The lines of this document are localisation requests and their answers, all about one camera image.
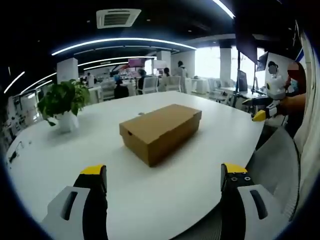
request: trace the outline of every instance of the monitor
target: monitor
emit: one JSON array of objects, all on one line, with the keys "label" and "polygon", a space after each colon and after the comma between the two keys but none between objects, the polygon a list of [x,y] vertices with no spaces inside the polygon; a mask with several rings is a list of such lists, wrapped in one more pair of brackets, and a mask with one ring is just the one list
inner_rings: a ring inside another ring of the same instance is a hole
[{"label": "monitor", "polygon": [[268,55],[269,55],[269,53],[266,52],[261,57],[259,57],[258,66],[256,68],[256,72],[260,72],[260,71],[266,70]]},{"label": "monitor", "polygon": [[145,66],[145,61],[142,58],[132,58],[129,59],[130,68],[142,68]]},{"label": "monitor", "polygon": [[247,74],[244,71],[238,70],[237,78],[236,88],[238,88],[238,92],[248,92]]},{"label": "monitor", "polygon": [[235,18],[235,42],[236,49],[243,55],[247,56],[254,64],[257,64],[258,53],[255,37],[251,34],[250,29],[240,19]]}]

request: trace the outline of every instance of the desk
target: desk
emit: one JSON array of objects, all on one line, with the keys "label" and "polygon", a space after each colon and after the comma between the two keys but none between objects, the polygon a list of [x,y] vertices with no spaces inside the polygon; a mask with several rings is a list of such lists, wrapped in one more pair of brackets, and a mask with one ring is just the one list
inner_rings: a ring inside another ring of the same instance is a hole
[{"label": "desk", "polygon": [[[199,130],[150,168],[124,146],[119,123],[170,104],[202,110]],[[46,121],[23,130],[7,152],[8,157],[24,143],[8,173],[25,208],[40,222],[48,203],[84,168],[105,164],[110,240],[168,240],[193,226],[221,199],[221,164],[245,167],[264,125],[246,112],[175,91],[86,106],[78,120],[79,129],[63,135]]]},{"label": "desk", "polygon": [[[225,91],[227,94],[233,94],[236,91],[235,87],[221,87],[219,89]],[[243,97],[245,99],[253,99],[253,98],[260,96],[260,94],[257,92],[254,92],[252,94],[251,89],[249,89],[249,88],[248,88],[248,92],[238,92],[238,93],[241,97]]]},{"label": "desk", "polygon": [[191,79],[192,82],[192,92],[197,94],[207,94],[208,91],[208,80],[206,79]]}]

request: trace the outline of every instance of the black stand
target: black stand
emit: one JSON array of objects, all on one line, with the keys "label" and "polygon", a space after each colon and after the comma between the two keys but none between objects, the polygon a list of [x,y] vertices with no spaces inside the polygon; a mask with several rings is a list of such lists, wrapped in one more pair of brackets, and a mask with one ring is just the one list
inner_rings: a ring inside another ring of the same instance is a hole
[{"label": "black stand", "polygon": [[255,83],[256,83],[256,64],[254,64],[253,86],[251,89],[252,94],[254,94],[255,92]]},{"label": "black stand", "polygon": [[[240,70],[240,51],[238,50],[238,70]],[[236,85],[235,85],[235,91],[233,92],[233,103],[232,107],[236,107],[237,97],[238,97],[238,90],[239,90],[239,76],[238,73],[236,73]]]}]

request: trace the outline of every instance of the white shirt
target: white shirt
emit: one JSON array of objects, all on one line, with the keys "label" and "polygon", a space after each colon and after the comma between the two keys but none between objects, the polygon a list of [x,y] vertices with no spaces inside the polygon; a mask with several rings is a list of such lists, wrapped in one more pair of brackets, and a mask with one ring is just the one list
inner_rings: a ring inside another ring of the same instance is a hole
[{"label": "white shirt", "polygon": [[178,76],[180,76],[182,78],[188,77],[187,69],[183,65],[178,68],[177,74],[178,74]]},{"label": "white shirt", "polygon": [[93,75],[87,76],[88,88],[93,88],[95,86],[95,77]]},{"label": "white shirt", "polygon": [[272,74],[271,78],[265,81],[266,94],[275,100],[282,99],[286,95],[285,85],[285,79],[278,72]]}]

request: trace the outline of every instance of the face mask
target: face mask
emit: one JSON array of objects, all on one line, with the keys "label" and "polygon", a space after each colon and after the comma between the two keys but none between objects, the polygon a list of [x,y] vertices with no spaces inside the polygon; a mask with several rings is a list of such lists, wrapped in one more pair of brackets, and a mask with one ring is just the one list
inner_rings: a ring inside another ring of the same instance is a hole
[{"label": "face mask", "polygon": [[274,75],[274,74],[276,74],[277,72],[278,72],[278,69],[277,69],[276,66],[273,66],[273,65],[272,65],[272,66],[269,67],[269,73],[270,73],[270,74],[273,74],[273,75]]},{"label": "face mask", "polygon": [[291,86],[293,87],[293,90],[295,92],[298,91],[298,81],[294,80],[294,79],[291,79]]}]

